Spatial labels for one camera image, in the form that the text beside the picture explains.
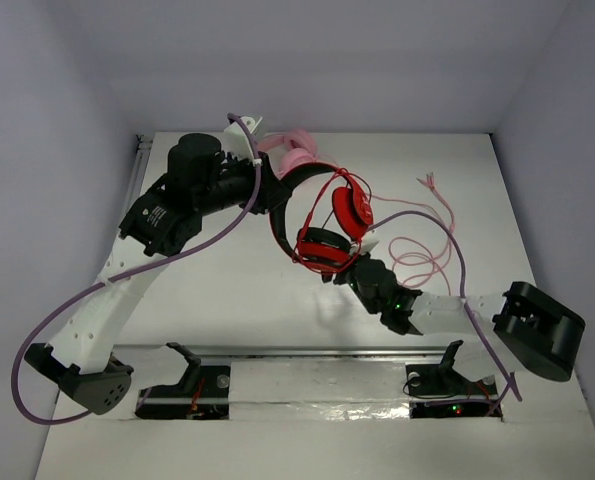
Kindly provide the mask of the red black headphones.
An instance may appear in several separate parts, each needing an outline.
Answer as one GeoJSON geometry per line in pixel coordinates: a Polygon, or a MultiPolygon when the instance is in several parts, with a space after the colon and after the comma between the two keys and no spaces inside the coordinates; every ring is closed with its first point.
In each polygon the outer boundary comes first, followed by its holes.
{"type": "Polygon", "coordinates": [[[293,263],[320,275],[323,281],[331,282],[336,276],[345,276],[359,260],[363,239],[374,216],[369,185],[345,168],[327,163],[304,163],[290,170],[281,182],[292,193],[305,181],[324,174],[330,178],[319,190],[294,243],[287,238],[286,203],[269,213],[269,221],[278,246],[293,263]],[[312,224],[318,204],[337,180],[343,180],[345,184],[332,190],[331,211],[342,233],[312,224]]]}

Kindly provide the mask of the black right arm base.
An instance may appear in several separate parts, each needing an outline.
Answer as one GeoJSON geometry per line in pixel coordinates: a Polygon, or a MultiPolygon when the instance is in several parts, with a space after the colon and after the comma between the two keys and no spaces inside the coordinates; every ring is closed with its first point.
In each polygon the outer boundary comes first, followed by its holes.
{"type": "Polygon", "coordinates": [[[462,344],[452,342],[438,363],[406,366],[402,392],[410,400],[412,419],[503,417],[495,383],[469,381],[453,369],[462,344]]]}

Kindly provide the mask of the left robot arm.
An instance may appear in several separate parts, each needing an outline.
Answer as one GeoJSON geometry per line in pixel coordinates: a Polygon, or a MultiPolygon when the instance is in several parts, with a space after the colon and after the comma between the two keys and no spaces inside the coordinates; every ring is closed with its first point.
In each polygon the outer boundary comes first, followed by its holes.
{"type": "Polygon", "coordinates": [[[277,137],[258,141],[235,129],[228,143],[224,149],[208,134],[182,136],[169,150],[165,173],[126,212],[96,282],[57,307],[35,330],[41,332],[69,313],[66,324],[45,343],[33,335],[23,342],[14,360],[11,390],[24,416],[30,412],[19,391],[23,364],[82,409],[48,420],[50,426],[105,415],[131,389],[188,394],[198,386],[201,361],[179,343],[152,351],[154,379],[135,379],[135,368],[120,361],[113,349],[147,290],[171,263],[213,246],[248,214],[275,212],[286,199],[268,156],[277,137]]]}

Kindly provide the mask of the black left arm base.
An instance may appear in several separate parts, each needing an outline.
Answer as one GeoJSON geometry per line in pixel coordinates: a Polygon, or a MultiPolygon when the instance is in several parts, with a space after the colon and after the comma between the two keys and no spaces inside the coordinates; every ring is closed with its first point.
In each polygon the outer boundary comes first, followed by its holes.
{"type": "Polygon", "coordinates": [[[166,347],[183,357],[186,368],[172,385],[141,390],[135,416],[141,420],[228,420],[230,365],[203,365],[199,356],[176,342],[166,347]]]}

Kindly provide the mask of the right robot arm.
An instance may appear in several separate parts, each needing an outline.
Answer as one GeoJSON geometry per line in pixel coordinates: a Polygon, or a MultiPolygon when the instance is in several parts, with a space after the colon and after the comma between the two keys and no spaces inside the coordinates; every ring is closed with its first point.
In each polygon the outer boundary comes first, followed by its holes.
{"type": "Polygon", "coordinates": [[[447,391],[460,393],[490,375],[528,371],[570,380],[585,321],[536,286],[515,281],[503,293],[436,295],[400,285],[383,261],[368,254],[334,276],[370,314],[398,335],[449,335],[460,345],[438,372],[447,391]]]}

